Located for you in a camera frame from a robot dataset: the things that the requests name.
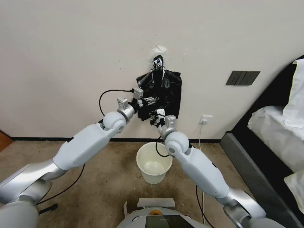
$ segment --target floor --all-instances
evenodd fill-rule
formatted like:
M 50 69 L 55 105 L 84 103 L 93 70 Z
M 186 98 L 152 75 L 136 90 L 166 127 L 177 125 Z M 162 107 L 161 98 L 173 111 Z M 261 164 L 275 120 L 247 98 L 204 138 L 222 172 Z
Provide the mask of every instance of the floor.
M 15 141 L 0 153 L 0 180 L 22 166 L 52 158 L 63 142 Z M 116 227 L 124 219 L 123 204 L 128 211 L 136 209 L 138 198 L 174 198 L 175 209 L 202 222 L 195 195 L 195 184 L 173 164 L 164 180 L 157 185 L 144 181 L 136 165 L 136 152 L 144 143 L 110 142 L 85 166 L 82 177 L 67 192 L 39 205 L 40 209 L 58 203 L 55 211 L 40 216 L 39 228 Z M 221 170 L 231 187 L 249 194 L 248 187 L 217 143 L 202 143 L 202 151 Z M 53 181 L 47 197 L 68 187 L 78 177 L 81 167 L 70 170 Z M 234 227 L 222 206 L 213 198 L 205 198 L 205 214 L 216 227 Z

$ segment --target robot screen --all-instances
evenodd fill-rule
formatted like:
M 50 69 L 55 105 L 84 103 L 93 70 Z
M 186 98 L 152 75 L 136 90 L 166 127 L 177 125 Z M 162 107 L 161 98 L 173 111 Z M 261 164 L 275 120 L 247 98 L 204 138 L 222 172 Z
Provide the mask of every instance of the robot screen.
M 180 215 L 147 216 L 145 228 L 193 228 Z

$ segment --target plastic bag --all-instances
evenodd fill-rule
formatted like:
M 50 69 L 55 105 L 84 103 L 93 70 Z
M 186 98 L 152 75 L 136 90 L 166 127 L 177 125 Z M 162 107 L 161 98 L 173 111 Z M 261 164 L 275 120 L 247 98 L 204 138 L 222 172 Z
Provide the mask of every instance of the plastic bag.
M 165 109 L 166 115 L 178 118 L 181 104 L 181 74 L 164 67 L 161 55 L 153 59 L 153 67 L 148 74 L 136 79 L 143 93 L 144 106 L 138 110 L 138 117 L 144 121 L 157 109 Z

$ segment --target white bucket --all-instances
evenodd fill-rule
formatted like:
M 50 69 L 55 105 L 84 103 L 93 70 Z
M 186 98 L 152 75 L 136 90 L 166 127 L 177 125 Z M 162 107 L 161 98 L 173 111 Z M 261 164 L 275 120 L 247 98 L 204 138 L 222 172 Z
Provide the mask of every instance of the white bucket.
M 156 142 L 143 145 L 137 152 L 137 166 L 142 172 L 142 177 L 150 184 L 161 182 L 166 172 L 172 165 L 172 157 L 161 157 L 155 149 Z M 157 150 L 161 155 L 168 155 L 164 144 L 157 143 Z

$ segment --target black baseboard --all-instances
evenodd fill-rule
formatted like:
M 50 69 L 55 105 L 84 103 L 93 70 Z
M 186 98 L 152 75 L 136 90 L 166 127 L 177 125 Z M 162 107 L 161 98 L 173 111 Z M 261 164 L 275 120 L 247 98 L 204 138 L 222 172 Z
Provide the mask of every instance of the black baseboard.
M 45 138 L 45 137 L 10 137 L 14 141 L 68 141 L 71 138 Z M 157 139 L 151 138 L 112 138 L 110 139 L 111 142 L 156 142 Z M 220 139 L 201 139 L 200 142 L 202 143 L 219 143 Z M 198 139 L 189 139 L 190 143 L 198 143 Z

